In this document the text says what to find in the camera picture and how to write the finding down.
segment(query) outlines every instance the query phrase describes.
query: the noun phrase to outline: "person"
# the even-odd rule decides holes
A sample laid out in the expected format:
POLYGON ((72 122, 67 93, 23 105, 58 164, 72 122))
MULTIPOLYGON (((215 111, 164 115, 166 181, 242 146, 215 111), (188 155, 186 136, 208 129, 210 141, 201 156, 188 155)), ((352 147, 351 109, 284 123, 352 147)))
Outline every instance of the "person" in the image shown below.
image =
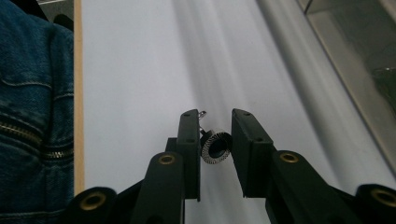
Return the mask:
POLYGON ((0 223, 55 223, 73 198, 73 101, 73 33, 0 0, 0 223))

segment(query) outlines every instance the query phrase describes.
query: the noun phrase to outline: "gray floor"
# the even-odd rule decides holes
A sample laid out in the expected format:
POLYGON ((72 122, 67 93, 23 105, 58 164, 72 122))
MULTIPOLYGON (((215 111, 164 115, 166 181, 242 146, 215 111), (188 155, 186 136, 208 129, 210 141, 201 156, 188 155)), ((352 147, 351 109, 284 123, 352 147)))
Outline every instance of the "gray floor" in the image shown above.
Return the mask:
POLYGON ((53 21, 59 14, 64 14, 72 20, 74 18, 74 0, 37 0, 37 2, 49 21, 53 21))

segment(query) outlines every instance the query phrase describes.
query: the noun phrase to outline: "blue jeans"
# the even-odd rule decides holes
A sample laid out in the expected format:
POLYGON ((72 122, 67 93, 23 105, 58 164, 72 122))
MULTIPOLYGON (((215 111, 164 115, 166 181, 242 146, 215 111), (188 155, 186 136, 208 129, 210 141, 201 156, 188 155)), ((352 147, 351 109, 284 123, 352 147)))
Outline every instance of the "blue jeans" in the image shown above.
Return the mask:
POLYGON ((73 197, 73 34, 0 0, 0 223, 54 223, 73 197))

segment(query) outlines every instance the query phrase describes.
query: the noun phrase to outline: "zipper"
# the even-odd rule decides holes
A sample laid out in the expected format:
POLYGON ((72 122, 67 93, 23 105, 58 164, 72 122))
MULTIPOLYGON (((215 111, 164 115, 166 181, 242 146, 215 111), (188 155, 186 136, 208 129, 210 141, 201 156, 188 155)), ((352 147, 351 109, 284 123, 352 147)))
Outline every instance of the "zipper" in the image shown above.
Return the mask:
MULTIPOLYGON (((38 147, 40 148, 41 143, 42 143, 42 138, 39 137, 38 135, 27 131, 21 127, 4 123, 0 121, 0 133, 6 133, 8 135, 16 136, 19 138, 24 143, 27 143, 28 145, 31 145, 33 147, 38 147)), ((40 155, 44 159, 62 159, 65 157, 70 157, 73 156, 74 154, 74 149, 70 148, 67 150, 62 150, 62 151, 41 151, 40 150, 40 155)))
POLYGON ((16 135, 19 138, 22 138, 23 140, 33 143, 37 146, 40 146, 42 142, 42 139, 34 133, 4 122, 0 122, 0 132, 16 135))

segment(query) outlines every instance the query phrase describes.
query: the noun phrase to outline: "denim fabric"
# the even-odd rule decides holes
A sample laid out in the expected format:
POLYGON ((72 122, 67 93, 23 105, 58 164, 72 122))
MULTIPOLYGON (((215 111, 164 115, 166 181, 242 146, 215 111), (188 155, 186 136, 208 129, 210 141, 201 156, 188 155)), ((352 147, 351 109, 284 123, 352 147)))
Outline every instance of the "denim fabric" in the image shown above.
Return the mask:
POLYGON ((73 34, 0 0, 1 224, 54 223, 73 197, 73 92, 73 34))

